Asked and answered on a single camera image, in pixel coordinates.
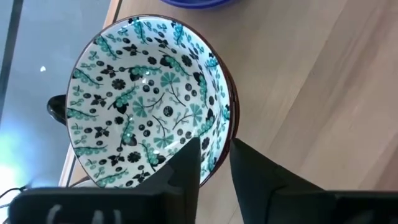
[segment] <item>wooden table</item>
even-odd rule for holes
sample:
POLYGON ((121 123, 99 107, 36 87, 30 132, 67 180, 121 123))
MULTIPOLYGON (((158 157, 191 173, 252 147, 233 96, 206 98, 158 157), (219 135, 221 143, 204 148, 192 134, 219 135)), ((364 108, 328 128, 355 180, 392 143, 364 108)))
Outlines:
MULTIPOLYGON (((270 159, 325 189, 398 189, 398 0, 118 3, 106 25, 163 14, 209 40, 238 88, 238 137, 270 159)), ((60 185, 85 176, 72 159, 60 185)), ((242 223, 229 168, 200 189, 197 223, 242 223)))

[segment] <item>bowl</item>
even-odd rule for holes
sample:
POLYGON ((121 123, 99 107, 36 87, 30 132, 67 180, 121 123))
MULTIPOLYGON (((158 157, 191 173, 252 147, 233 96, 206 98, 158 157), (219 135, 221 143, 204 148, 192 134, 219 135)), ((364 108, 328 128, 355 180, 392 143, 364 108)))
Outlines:
POLYGON ((210 7, 219 6, 230 0, 162 0, 167 4, 182 7, 186 9, 205 9, 210 7))
POLYGON ((72 71, 66 100, 75 154, 99 187, 135 187, 201 139, 203 185, 235 137, 232 77, 195 30, 141 15, 101 31, 72 71))

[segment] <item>black plastic object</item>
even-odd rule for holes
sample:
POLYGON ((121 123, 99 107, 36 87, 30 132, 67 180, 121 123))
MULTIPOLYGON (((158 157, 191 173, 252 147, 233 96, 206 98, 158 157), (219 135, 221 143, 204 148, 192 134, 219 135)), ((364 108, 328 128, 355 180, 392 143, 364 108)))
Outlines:
POLYGON ((230 160, 245 224, 398 223, 397 192, 326 191, 238 139, 230 160))
POLYGON ((58 95, 51 97, 49 99, 49 102, 47 102, 47 111, 49 112, 51 117, 65 126, 67 125, 67 120, 65 116, 66 100, 66 95, 58 95))
POLYGON ((191 139, 135 189, 43 188, 16 197, 9 223, 195 223, 200 140, 191 139))

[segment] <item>blue bowl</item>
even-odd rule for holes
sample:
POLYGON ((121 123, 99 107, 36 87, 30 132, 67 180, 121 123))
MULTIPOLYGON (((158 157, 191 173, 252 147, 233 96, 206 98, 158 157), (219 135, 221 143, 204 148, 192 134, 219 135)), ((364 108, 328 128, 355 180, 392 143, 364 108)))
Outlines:
POLYGON ((167 4, 186 9, 205 9, 215 7, 230 0, 162 0, 167 4))

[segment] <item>floral pattern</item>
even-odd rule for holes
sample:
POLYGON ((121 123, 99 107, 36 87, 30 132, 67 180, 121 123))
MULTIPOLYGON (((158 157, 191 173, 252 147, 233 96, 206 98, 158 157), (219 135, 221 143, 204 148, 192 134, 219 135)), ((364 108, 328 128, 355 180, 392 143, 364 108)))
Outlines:
POLYGON ((68 90, 68 129, 88 175, 100 187, 135 187, 199 137, 203 182, 228 134, 222 74, 209 47, 175 21, 132 17, 97 35, 68 90))

